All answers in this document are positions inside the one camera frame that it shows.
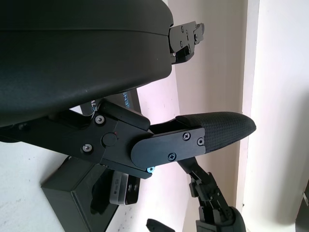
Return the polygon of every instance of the metal part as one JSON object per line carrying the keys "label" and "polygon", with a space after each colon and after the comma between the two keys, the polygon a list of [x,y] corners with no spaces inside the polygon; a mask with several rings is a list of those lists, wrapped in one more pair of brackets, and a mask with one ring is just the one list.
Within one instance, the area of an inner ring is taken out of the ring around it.
{"label": "metal part", "polygon": [[170,53],[176,53],[172,64],[188,61],[194,54],[195,45],[203,40],[204,24],[191,22],[169,30]]}
{"label": "metal part", "polygon": [[177,155],[175,153],[170,153],[168,155],[168,160],[171,161],[171,162],[175,161],[176,157],[177,157]]}
{"label": "metal part", "polygon": [[308,201],[308,198],[307,198],[305,192],[303,192],[303,198],[305,200],[306,205],[309,206],[309,201]]}
{"label": "metal part", "polygon": [[131,190],[132,190],[132,185],[129,184],[128,187],[127,187],[127,191],[128,191],[128,192],[131,192]]}
{"label": "metal part", "polygon": [[191,135],[189,132],[183,133],[183,140],[188,141],[190,139]]}
{"label": "metal part", "polygon": [[204,143],[205,143],[204,138],[199,138],[199,139],[197,140],[197,145],[199,145],[199,146],[203,146]]}
{"label": "metal part", "polygon": [[148,172],[148,173],[153,173],[154,170],[155,170],[155,167],[147,168],[147,172]]}
{"label": "metal part", "polygon": [[[191,138],[188,141],[183,140],[183,134],[186,132],[191,134]],[[204,128],[156,134],[137,142],[133,146],[131,160],[137,167],[148,168],[169,163],[168,155],[171,153],[177,154],[177,158],[174,161],[203,155],[206,152],[206,148],[205,146],[198,146],[197,140],[204,136]]]}
{"label": "metal part", "polygon": [[140,179],[115,171],[112,176],[110,203],[118,205],[134,204],[138,200]]}
{"label": "metal part", "polygon": [[191,176],[191,193],[199,198],[202,208],[200,220],[216,226],[232,224],[232,209],[227,205],[212,174],[205,172],[198,165],[196,158],[181,160],[178,163]]}
{"label": "metal part", "polygon": [[96,118],[95,118],[95,122],[96,122],[97,124],[103,124],[104,121],[105,121],[105,118],[104,118],[102,115],[98,115],[98,116],[96,116]]}
{"label": "metal part", "polygon": [[[134,111],[106,100],[101,101],[96,114],[104,116],[104,126],[98,126],[95,123],[96,115],[92,119],[92,116],[83,116],[67,110],[49,117],[25,122],[30,128],[29,130],[20,130],[19,124],[7,130],[0,129],[0,136],[91,163],[102,164],[110,169],[143,179],[149,178],[151,174],[146,171],[147,168],[139,168],[134,165],[130,158],[130,149],[128,149],[128,144],[132,143],[132,140],[149,138],[153,135],[148,131],[149,120]],[[108,133],[112,133],[112,136],[117,134],[117,138],[121,142],[113,146],[103,146],[102,137]],[[90,152],[85,147],[83,150],[83,145],[86,143],[92,146]]]}
{"label": "metal part", "polygon": [[82,149],[83,149],[84,152],[90,152],[90,151],[92,151],[92,145],[91,144],[85,144]]}

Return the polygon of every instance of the white wall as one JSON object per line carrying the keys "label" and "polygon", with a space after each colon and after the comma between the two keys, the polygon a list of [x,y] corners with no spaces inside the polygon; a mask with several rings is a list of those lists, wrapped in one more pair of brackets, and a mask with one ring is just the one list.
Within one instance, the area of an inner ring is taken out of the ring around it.
{"label": "white wall", "polygon": [[293,232],[309,178],[309,1],[260,0],[243,216]]}
{"label": "white wall", "polygon": [[[204,41],[187,63],[176,65],[180,114],[241,111],[245,0],[169,0],[175,25],[205,24]],[[235,205],[239,144],[197,158],[212,172],[227,202]],[[197,199],[191,198],[184,232],[196,231]]]}
{"label": "white wall", "polygon": [[[242,92],[242,113],[251,117],[253,80],[256,57],[257,25],[260,0],[248,0],[246,24],[245,62]],[[240,142],[239,167],[237,181],[236,208],[242,212],[243,196],[245,191],[245,179],[247,170],[248,141],[246,137]]]}

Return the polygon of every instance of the black plastic cover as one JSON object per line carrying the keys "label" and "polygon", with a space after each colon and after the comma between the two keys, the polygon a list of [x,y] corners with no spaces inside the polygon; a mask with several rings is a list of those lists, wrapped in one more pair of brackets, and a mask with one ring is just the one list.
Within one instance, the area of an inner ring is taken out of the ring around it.
{"label": "black plastic cover", "polygon": [[161,0],[0,2],[0,127],[167,77]]}
{"label": "black plastic cover", "polygon": [[0,30],[126,30],[168,35],[162,0],[2,0]]}

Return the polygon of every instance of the bolt head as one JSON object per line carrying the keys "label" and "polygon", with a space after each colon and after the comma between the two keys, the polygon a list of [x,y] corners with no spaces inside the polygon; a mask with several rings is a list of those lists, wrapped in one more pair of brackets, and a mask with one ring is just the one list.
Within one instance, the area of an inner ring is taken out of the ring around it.
{"label": "bolt head", "polygon": [[199,139],[197,140],[197,145],[199,145],[199,146],[203,146],[204,143],[205,143],[204,138],[199,138]]}
{"label": "bolt head", "polygon": [[153,173],[154,170],[155,170],[155,167],[147,168],[147,172],[148,172],[148,173]]}
{"label": "bolt head", "polygon": [[183,140],[188,141],[191,138],[191,134],[189,132],[185,132],[183,134]]}
{"label": "bolt head", "polygon": [[105,121],[105,118],[104,118],[102,115],[98,115],[98,116],[96,116],[96,118],[95,118],[95,122],[96,122],[97,124],[103,124],[104,121]]}
{"label": "bolt head", "polygon": [[131,190],[132,190],[132,185],[129,184],[129,186],[127,187],[127,191],[128,191],[128,192],[131,192]]}
{"label": "bolt head", "polygon": [[85,144],[85,145],[82,147],[82,150],[83,150],[83,152],[90,152],[90,151],[92,151],[92,145],[90,145],[90,144]]}
{"label": "bolt head", "polygon": [[168,155],[168,160],[172,162],[172,161],[174,161],[174,160],[176,159],[176,157],[177,157],[177,156],[176,156],[175,153],[170,153],[170,154]]}

